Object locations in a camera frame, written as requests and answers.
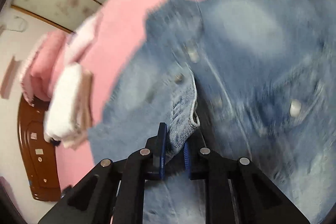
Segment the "denim jacket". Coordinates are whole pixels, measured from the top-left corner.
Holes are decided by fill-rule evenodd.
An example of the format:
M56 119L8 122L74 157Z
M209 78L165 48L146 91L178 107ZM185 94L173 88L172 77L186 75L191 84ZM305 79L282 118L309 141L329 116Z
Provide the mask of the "denim jacket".
M201 128L320 223L336 202L336 1L169 0L146 34L89 130L95 161L127 158L160 122L170 160ZM144 223L204 223L201 182L172 169L148 182Z

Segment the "blue denim fabric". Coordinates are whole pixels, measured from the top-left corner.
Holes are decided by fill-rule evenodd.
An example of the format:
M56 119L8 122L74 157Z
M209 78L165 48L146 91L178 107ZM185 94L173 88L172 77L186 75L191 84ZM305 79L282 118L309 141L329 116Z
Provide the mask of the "blue denim fabric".
M169 0L146 33L89 130L95 161L127 158L160 122L170 160L200 127L320 223L336 202L336 1ZM202 183L170 168L146 185L144 223L204 223Z

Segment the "white wall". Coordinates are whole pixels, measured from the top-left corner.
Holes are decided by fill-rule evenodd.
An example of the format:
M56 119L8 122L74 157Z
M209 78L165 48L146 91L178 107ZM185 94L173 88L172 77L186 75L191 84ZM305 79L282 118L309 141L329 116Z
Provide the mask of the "white wall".
M38 38L55 27L13 9L2 11L1 18L7 28L17 29L27 22L25 32L5 30L0 35L0 82L7 65L14 55L15 60L25 60ZM0 177L13 203L28 224L37 223L54 205L34 200L28 184L17 138L17 111L21 98L21 88L17 76L14 79L8 99L0 99Z

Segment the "brown wooden furniture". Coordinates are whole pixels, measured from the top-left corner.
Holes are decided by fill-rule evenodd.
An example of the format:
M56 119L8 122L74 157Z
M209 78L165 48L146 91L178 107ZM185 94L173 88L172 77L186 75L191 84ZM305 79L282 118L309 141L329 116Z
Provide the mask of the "brown wooden furniture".
M21 97L18 117L17 134L26 168L31 194L41 201L60 200L55 148L43 137L43 117L48 103L37 98L34 107Z

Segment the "sticker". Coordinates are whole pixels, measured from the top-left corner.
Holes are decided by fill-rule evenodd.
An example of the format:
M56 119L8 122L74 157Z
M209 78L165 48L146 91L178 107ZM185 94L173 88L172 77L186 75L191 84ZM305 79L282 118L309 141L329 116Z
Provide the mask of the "sticker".
M43 155L43 149L35 149L36 155Z
M32 133L30 134L30 138L33 139L33 140L37 140L37 133L32 132Z

